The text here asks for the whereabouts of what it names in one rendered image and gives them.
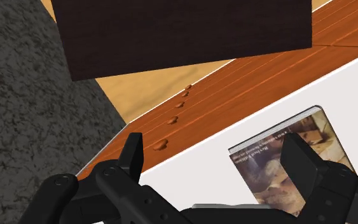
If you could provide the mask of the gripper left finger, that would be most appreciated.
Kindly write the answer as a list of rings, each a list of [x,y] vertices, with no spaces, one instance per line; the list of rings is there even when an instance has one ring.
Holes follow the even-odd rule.
[[[95,183],[115,208],[121,224],[192,224],[150,186],[139,184],[144,161],[142,134],[128,135],[118,160],[97,164]],[[79,181],[72,174],[44,180],[18,224],[58,224],[66,205],[75,196]]]

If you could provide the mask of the orange wooden chest of drawers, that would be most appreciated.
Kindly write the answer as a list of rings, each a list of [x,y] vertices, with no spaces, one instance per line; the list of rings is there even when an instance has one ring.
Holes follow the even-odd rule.
[[[358,0],[332,0],[312,17],[311,48],[230,61],[129,123],[78,177],[141,132],[141,183],[177,209],[253,204],[229,148],[314,105],[358,173]]]

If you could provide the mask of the book with brown picture cover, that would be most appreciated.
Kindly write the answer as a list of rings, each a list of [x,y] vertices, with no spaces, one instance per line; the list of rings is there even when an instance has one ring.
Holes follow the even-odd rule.
[[[290,132],[299,134],[322,159],[354,169],[320,106],[308,108],[228,151],[260,204],[297,216],[305,201],[280,164],[284,135]]]

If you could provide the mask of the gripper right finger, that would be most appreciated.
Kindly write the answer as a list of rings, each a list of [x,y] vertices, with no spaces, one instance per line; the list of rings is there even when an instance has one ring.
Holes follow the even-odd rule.
[[[297,133],[284,136],[280,163],[305,200],[296,224],[358,224],[358,175],[323,160]]]

